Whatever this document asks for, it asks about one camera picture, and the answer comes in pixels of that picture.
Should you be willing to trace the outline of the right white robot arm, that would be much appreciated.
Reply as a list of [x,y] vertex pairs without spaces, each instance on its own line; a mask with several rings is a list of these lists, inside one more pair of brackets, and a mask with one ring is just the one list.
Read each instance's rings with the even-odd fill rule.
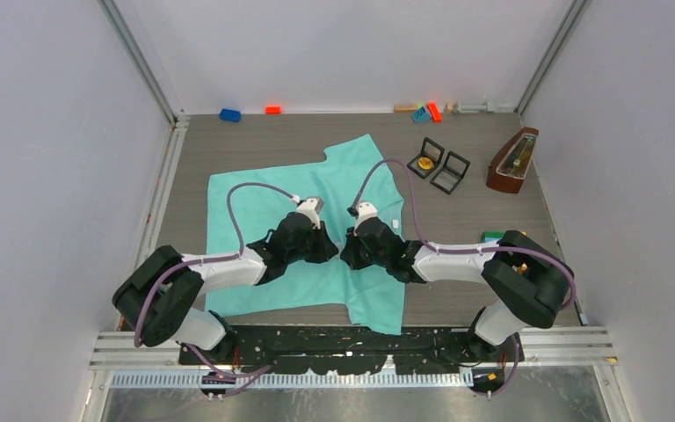
[[424,243],[404,240],[370,217],[346,231],[340,258],[352,270],[378,266],[405,284],[456,280],[488,285],[497,301],[478,313],[466,338],[469,354],[482,361],[526,327],[552,327],[576,296],[574,272],[516,230],[482,244]]

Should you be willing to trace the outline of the teal t-shirt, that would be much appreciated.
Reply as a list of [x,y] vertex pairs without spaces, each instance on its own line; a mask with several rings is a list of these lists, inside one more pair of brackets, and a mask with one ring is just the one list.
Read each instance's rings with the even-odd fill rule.
[[379,218],[402,232],[404,199],[370,135],[330,146],[321,162],[231,171],[207,184],[207,253],[230,254],[263,238],[296,238],[296,262],[263,285],[228,287],[207,294],[205,308],[222,317],[342,304],[352,324],[397,335],[405,286],[379,266],[352,269],[340,257],[355,220],[355,196],[373,204]]

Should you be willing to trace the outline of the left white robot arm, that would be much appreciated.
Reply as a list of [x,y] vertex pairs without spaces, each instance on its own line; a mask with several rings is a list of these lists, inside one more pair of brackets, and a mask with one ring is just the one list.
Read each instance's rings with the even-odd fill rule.
[[138,331],[138,344],[188,343],[222,364],[233,356],[235,342],[222,317],[193,307],[199,297],[229,287],[264,285],[293,263],[322,264],[337,254],[322,224],[291,212],[239,254],[185,257],[170,245],[157,248],[116,290],[112,305]]

